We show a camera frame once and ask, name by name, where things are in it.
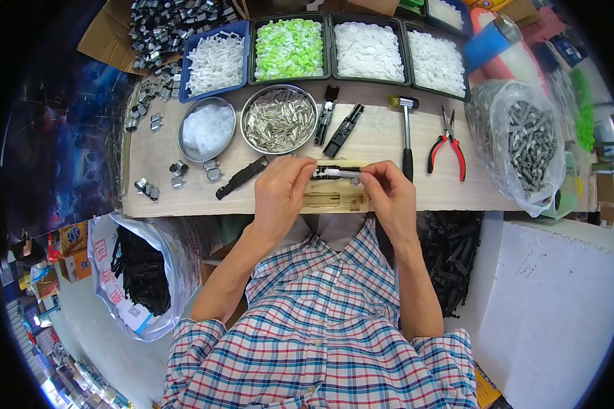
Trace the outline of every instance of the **plaid shirt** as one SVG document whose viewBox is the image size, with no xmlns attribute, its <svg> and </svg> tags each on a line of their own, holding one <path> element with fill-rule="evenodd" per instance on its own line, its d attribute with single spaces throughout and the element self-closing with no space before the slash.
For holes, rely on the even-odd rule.
<svg viewBox="0 0 614 409">
<path fill-rule="evenodd" d="M 408 342 L 375 222 L 341 253 L 318 237 L 259 263 L 249 308 L 226 331 L 183 319 L 164 408 L 475 408 L 469 337 Z"/>
</svg>

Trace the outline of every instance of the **pliers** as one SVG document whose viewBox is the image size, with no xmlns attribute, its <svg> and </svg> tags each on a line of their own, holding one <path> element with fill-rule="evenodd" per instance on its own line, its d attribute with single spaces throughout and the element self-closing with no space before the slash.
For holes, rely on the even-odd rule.
<svg viewBox="0 0 614 409">
<path fill-rule="evenodd" d="M 452 111 L 452 116 L 450 117 L 450 122 L 448 121 L 448 116 L 446 115 L 446 109 L 441 106 L 441 112 L 443 114 L 443 135 L 439 136 L 439 140 L 434 144 L 432 150 L 430 151 L 430 155 L 427 158 L 427 172 L 432 174 L 434 172 L 434 159 L 437 156 L 437 152 L 439 148 L 446 143 L 450 139 L 450 143 L 452 143 L 452 148 L 457 155 L 457 159 L 459 160 L 459 181 L 464 182 L 466 180 L 466 159 L 464 159 L 464 153 L 459 148 L 459 141 L 455 139 L 455 111 Z"/>
</svg>

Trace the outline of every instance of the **black plastic tray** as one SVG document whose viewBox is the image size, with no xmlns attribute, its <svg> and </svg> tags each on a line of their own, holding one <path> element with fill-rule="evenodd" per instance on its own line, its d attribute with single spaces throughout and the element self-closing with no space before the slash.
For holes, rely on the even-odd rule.
<svg viewBox="0 0 614 409">
<path fill-rule="evenodd" d="M 453 43 L 457 44 L 457 51 L 459 51 L 459 53 L 462 54 L 462 56 L 464 52 L 464 47 L 463 47 L 464 42 L 453 35 L 442 33 L 441 31 L 438 31 L 434 28 L 429 28 L 426 26 L 419 26 L 409 21 L 403 22 L 403 29 L 405 30 L 405 38 L 406 38 L 406 43 L 407 43 L 406 49 L 407 49 L 407 56 L 409 59 L 408 65 L 409 65 L 409 77 L 411 81 L 411 87 L 414 88 L 415 90 L 429 92 L 430 94 L 441 95 L 442 97 L 452 98 L 453 100 L 468 102 L 471 99 L 471 90 L 469 87 L 469 76 L 468 76 L 468 72 L 466 71 L 466 64 L 464 62 L 464 58 L 462 58 L 462 65 L 464 66 L 464 85 L 466 85 L 466 95 L 464 97 L 459 97 L 457 95 L 449 94 L 448 92 L 434 90 L 432 88 L 426 88 L 416 83 L 416 78 L 414 76 L 414 60 L 412 60 L 412 51 L 410 50 L 410 47 L 409 47 L 409 37 L 407 33 L 410 31 L 416 30 L 419 33 L 432 34 L 432 37 L 435 37 L 438 39 L 450 40 Z"/>
<path fill-rule="evenodd" d="M 402 85 L 402 86 L 410 86 L 412 84 L 411 75 L 409 74 L 408 58 L 411 58 L 406 54 L 408 51 L 409 45 L 407 44 L 407 37 L 403 32 L 403 25 L 399 20 L 394 18 L 388 18 L 383 16 L 374 16 L 371 14 L 357 14 L 357 13 L 344 13 L 344 12 L 331 12 L 328 15 L 329 27 L 331 30 L 330 38 L 332 41 L 331 47 L 331 58 L 332 61 L 332 76 L 338 80 L 344 81 L 357 81 L 357 82 L 373 82 L 376 84 L 387 84 L 387 85 Z M 363 78 L 363 77 L 341 77 L 338 71 L 338 64 L 336 62 L 336 41 L 335 41 L 335 25 L 346 23 L 346 22 L 357 22 L 364 24 L 377 24 L 378 26 L 389 26 L 393 29 L 393 33 L 398 36 L 398 51 L 400 52 L 400 58 L 403 60 L 403 67 L 405 68 L 405 81 L 389 81 L 389 80 L 380 80 L 373 78 Z"/>
<path fill-rule="evenodd" d="M 259 81 L 254 77 L 254 69 L 257 68 L 257 29 L 268 24 L 269 21 L 291 20 L 292 18 L 302 18 L 304 20 L 318 21 L 321 23 L 323 37 L 323 75 L 319 77 L 292 77 L 292 78 L 277 78 L 274 80 Z M 279 14 L 264 18 L 255 18 L 250 21 L 250 57 L 248 58 L 248 84 L 250 85 L 273 85 L 286 84 L 288 82 L 311 81 L 311 80 L 327 80 L 332 76 L 330 62 L 330 47 L 332 46 L 331 30 L 328 25 L 328 20 L 325 14 L 319 11 Z"/>
</svg>

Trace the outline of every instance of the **stainless steel bowl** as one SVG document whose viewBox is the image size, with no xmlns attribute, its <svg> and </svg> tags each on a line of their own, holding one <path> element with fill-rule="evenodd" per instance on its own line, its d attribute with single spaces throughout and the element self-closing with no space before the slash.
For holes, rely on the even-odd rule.
<svg viewBox="0 0 614 409">
<path fill-rule="evenodd" d="M 246 118 L 246 114 L 248 113 L 248 110 L 250 110 L 250 106 L 254 103 L 254 101 L 257 98 L 261 97 L 262 95 L 266 94 L 267 92 L 271 92 L 271 91 L 274 91 L 274 90 L 292 90 L 292 91 L 298 92 L 299 94 L 302 94 L 305 97 L 307 97 L 307 100 L 310 102 L 311 108 L 313 109 L 313 124 L 311 125 L 310 137 L 305 139 L 305 141 L 303 143 L 301 143 L 299 145 L 296 145 L 292 149 L 289 149 L 287 151 L 282 151 L 282 152 L 268 152 L 268 151 L 265 151 L 263 149 L 260 149 L 260 148 L 258 148 L 256 146 L 254 146 L 248 140 L 248 136 L 246 135 L 246 130 L 244 129 L 244 118 Z M 248 145 L 250 145 L 250 147 L 252 149 L 254 149 L 255 151 L 262 152 L 263 154 L 267 154 L 267 155 L 282 155 L 282 154 L 286 154 L 286 153 L 295 151 L 296 149 L 298 149 L 301 146 L 303 146 L 307 141 L 309 141 L 311 139 L 311 136 L 313 135 L 314 131 L 316 131 L 316 125 L 317 124 L 318 124 L 318 108 L 316 107 L 316 101 L 313 100 L 313 97 L 311 96 L 311 94 L 309 92 L 303 90 L 302 88 L 298 88 L 297 86 L 294 86 L 294 85 L 277 84 L 277 85 L 270 85 L 270 86 L 262 88 L 261 90 L 255 92 L 253 94 L 253 96 L 251 96 L 246 101 L 246 104 L 244 105 L 244 108 L 241 111 L 241 120 L 239 121 L 239 128 L 241 130 L 241 134 L 244 136 L 244 139 L 246 140 L 246 143 Z"/>
<path fill-rule="evenodd" d="M 182 138 L 182 130 L 184 129 L 184 121 L 192 113 L 210 104 L 215 104 L 220 107 L 230 108 L 230 110 L 232 111 L 232 118 L 234 118 L 234 126 L 232 127 L 232 134 L 230 135 L 230 138 L 228 139 L 225 146 L 223 146 L 223 149 L 221 149 L 218 153 L 216 153 L 216 155 L 213 155 L 209 158 L 207 158 L 206 156 L 200 157 L 200 156 L 197 156 L 197 154 L 189 155 L 187 153 L 187 150 L 184 147 L 184 143 L 182 142 L 182 140 L 184 139 Z M 177 131 L 177 146 L 180 148 L 180 152 L 182 152 L 182 154 L 185 156 L 186 159 L 189 159 L 191 162 L 196 162 L 200 164 L 200 163 L 206 162 L 207 160 L 212 160 L 216 156 L 219 156 L 221 153 L 223 153 L 223 151 L 225 151 L 225 149 L 228 148 L 230 143 L 232 143 L 235 130 L 236 130 L 236 113 L 234 112 L 234 108 L 232 107 L 232 104 L 230 104 L 226 100 L 219 98 L 219 97 L 207 97 L 204 100 L 196 101 L 195 104 L 191 105 L 191 108 L 188 109 L 187 113 L 184 115 L 184 118 L 182 118 L 182 122 L 180 122 L 180 129 Z"/>
</svg>

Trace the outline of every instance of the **hammer handle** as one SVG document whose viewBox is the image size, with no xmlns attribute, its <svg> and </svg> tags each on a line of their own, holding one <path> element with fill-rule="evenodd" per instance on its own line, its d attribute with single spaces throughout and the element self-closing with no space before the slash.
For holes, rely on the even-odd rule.
<svg viewBox="0 0 614 409">
<path fill-rule="evenodd" d="M 410 182 L 414 182 L 414 159 L 411 149 L 403 150 L 403 175 L 405 175 Z"/>
</svg>

